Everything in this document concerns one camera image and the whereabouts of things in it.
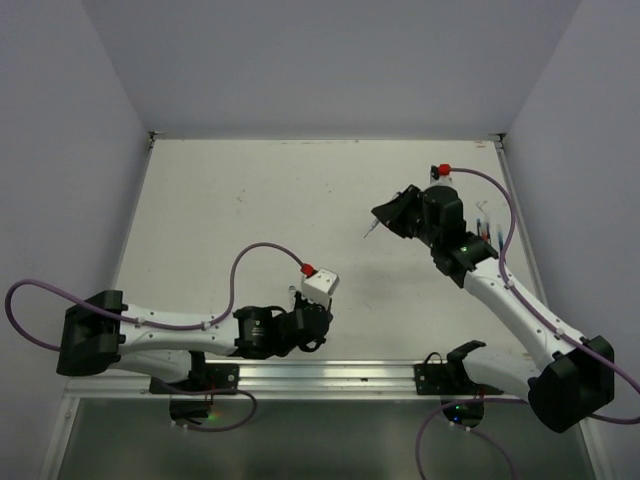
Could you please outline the clear slim pen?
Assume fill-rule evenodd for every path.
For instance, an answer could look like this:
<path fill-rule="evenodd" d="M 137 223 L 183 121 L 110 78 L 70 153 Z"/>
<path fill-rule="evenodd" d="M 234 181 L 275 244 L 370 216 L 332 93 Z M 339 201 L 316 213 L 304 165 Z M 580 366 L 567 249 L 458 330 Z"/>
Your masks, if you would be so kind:
<path fill-rule="evenodd" d="M 370 227 L 368 228 L 363 238 L 367 238 L 377 228 L 378 225 L 379 225 L 379 220 L 374 219 L 374 221 L 371 223 Z"/>

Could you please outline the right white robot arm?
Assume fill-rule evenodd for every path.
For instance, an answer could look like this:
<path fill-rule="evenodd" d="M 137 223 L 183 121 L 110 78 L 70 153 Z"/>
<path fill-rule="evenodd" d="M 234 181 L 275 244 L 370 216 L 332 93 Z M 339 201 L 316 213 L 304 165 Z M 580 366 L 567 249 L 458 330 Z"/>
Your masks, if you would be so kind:
<path fill-rule="evenodd" d="M 455 189 L 411 185 L 372 214 L 401 238 L 427 245 L 436 268 L 484 304 L 519 340 L 527 357 L 516 358 L 469 341 L 450 351 L 443 364 L 420 368 L 443 391 L 501 391 L 529 403 L 550 430 L 562 433 L 614 398 L 614 350 L 601 336 L 591 339 L 553 315 L 499 266 L 497 251 L 467 228 Z"/>

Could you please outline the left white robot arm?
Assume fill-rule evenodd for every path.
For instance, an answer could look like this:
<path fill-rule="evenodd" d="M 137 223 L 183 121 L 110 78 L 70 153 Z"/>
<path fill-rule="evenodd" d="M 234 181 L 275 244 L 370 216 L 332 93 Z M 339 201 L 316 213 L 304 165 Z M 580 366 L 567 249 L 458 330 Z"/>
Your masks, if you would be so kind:
<path fill-rule="evenodd" d="M 208 354 L 265 360 L 318 350 L 333 319 L 333 293 L 303 287 L 290 311 L 247 306 L 218 321 L 127 305 L 121 291 L 106 290 L 66 311 L 56 372 L 89 377 L 116 369 L 197 392 L 211 383 Z"/>

